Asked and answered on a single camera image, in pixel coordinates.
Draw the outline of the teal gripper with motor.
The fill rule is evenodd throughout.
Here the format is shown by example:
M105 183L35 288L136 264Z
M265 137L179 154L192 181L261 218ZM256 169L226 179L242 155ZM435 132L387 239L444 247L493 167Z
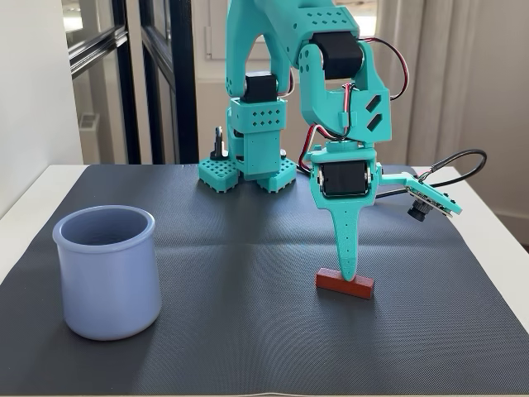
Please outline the teal gripper with motor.
M379 185L376 151L358 141L329 141L309 151L310 187L319 208L331 208L341 276L356 274L360 209L370 206ZM358 208L334 208L340 203Z

